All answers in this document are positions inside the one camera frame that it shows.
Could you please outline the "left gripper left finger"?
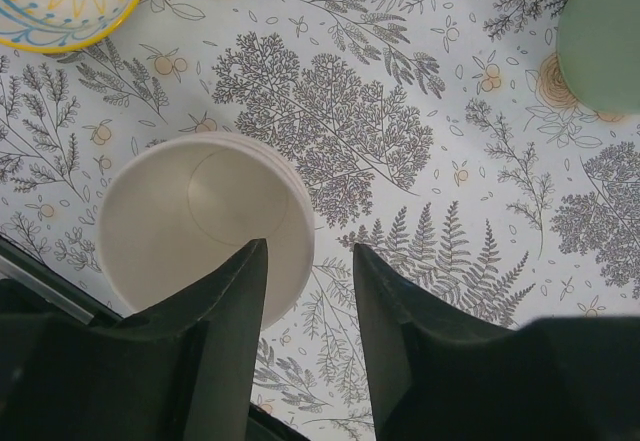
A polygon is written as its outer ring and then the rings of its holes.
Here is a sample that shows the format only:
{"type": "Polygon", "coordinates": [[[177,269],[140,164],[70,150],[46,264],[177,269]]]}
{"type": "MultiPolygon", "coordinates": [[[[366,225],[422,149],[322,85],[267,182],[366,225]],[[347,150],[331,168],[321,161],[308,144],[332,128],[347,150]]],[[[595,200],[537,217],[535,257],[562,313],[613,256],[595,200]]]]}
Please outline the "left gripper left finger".
{"type": "Polygon", "coordinates": [[[158,304],[88,322],[4,275],[2,438],[244,439],[267,271],[252,240],[158,304]]]}

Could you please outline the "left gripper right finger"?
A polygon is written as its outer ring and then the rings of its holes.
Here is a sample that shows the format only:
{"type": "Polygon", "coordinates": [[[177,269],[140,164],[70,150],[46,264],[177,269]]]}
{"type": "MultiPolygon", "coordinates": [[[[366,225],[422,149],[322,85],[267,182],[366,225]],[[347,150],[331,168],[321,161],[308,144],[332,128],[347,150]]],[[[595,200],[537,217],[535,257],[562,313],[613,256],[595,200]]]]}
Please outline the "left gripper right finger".
{"type": "Polygon", "coordinates": [[[428,293],[366,245],[353,269],[378,439],[638,438],[637,318],[510,330],[428,293]]]}

